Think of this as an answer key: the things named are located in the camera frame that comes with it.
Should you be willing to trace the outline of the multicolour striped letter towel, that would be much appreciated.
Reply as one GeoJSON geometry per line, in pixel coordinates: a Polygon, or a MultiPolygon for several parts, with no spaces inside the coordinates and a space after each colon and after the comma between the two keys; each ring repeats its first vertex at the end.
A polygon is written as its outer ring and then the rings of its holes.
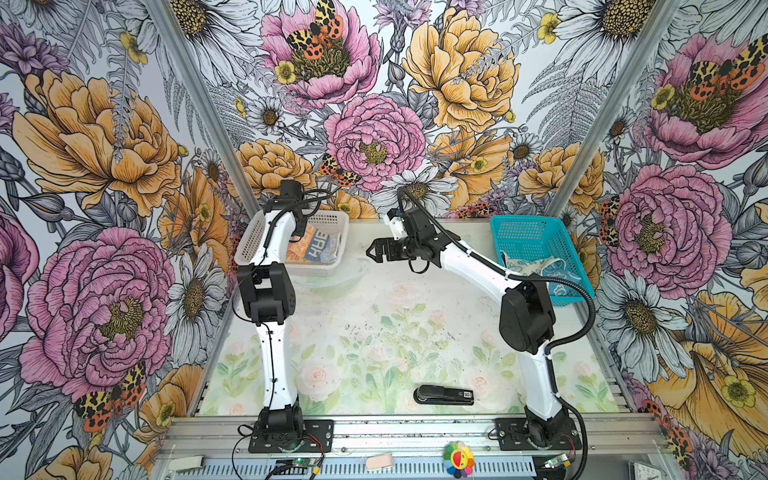
{"type": "Polygon", "coordinates": [[[342,234],[329,233],[311,224],[297,241],[289,242],[286,261],[293,264],[330,265],[339,258],[342,234]]]}

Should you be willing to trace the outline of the white plastic basket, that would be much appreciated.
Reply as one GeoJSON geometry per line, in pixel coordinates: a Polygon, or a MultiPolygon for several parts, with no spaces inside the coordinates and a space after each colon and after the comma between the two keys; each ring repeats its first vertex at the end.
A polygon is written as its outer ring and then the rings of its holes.
{"type": "MultiPolygon", "coordinates": [[[[341,263],[348,233],[349,217],[341,211],[320,210],[308,219],[304,236],[290,243],[286,266],[291,275],[328,277],[341,263]]],[[[248,224],[237,247],[237,266],[257,263],[267,222],[262,212],[248,224]]]]}

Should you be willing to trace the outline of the teal plastic basket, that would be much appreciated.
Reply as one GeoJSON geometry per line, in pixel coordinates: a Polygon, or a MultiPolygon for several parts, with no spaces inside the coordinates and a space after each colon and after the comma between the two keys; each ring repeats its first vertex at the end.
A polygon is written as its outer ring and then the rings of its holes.
{"type": "Polygon", "coordinates": [[[589,297],[594,296],[594,289],[585,267],[582,265],[573,241],[561,220],[541,216],[494,216],[490,219],[490,229],[496,258],[501,267],[507,269],[502,262],[503,252],[512,258],[524,260],[555,257],[564,259],[568,268],[581,277],[579,284],[552,277],[554,279],[552,283],[557,282],[570,286],[581,295],[580,299],[574,297],[553,299],[549,294],[553,305],[565,306],[582,303],[584,301],[583,293],[587,293],[589,297]]]}

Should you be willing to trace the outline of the blue patterned towel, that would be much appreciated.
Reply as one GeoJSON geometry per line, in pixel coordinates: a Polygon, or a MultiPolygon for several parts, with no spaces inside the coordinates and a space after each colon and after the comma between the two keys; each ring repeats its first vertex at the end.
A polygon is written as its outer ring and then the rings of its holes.
{"type": "MultiPolygon", "coordinates": [[[[573,273],[568,268],[566,261],[561,258],[548,257],[537,260],[524,260],[512,258],[503,252],[502,262],[507,269],[523,275],[554,277],[561,280],[568,280],[575,284],[581,282],[581,277],[578,274],[573,273]]],[[[581,295],[576,290],[562,283],[549,282],[548,291],[553,299],[564,299],[565,297],[581,298],[581,295]]]]}

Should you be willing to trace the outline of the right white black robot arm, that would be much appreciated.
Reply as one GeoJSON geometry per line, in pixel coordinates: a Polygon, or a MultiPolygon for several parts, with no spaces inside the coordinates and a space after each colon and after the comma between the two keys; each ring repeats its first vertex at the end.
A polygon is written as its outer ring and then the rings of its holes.
{"type": "Polygon", "coordinates": [[[366,250],[370,259],[377,263],[421,259],[460,276],[496,301],[499,334],[518,353],[525,384],[524,431],[533,446],[552,446],[562,431],[571,428],[551,366],[549,343],[556,316],[547,285],[503,268],[418,208],[393,208],[383,221],[391,235],[371,243],[366,250]]]}

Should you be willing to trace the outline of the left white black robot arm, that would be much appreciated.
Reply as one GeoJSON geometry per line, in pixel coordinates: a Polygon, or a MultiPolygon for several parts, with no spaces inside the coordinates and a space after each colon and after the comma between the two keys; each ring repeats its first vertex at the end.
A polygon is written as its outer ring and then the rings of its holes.
{"type": "Polygon", "coordinates": [[[257,216],[263,230],[252,259],[237,270],[241,305],[235,312],[256,327],[265,380],[263,407],[250,434],[251,453],[294,452],[304,442],[303,414],[289,361],[288,320],[295,313],[297,296],[286,254],[291,240],[305,232],[304,208],[326,197],[306,198],[299,182],[283,180],[278,194],[257,216]]]}

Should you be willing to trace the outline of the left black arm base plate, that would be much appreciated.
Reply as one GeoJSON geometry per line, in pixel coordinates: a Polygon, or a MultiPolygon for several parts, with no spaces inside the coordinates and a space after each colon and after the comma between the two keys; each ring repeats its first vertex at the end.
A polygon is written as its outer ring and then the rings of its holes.
{"type": "Polygon", "coordinates": [[[329,453],[334,428],[333,420],[309,419],[299,430],[290,427],[285,432],[269,432],[256,422],[247,450],[251,454],[329,453]]]}

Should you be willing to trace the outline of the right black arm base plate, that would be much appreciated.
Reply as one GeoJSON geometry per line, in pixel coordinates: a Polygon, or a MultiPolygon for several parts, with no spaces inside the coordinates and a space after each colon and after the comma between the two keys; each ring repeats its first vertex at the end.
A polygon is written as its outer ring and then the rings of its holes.
{"type": "Polygon", "coordinates": [[[496,418],[494,430],[502,451],[576,451],[582,448],[575,422],[564,413],[550,420],[496,418]]]}

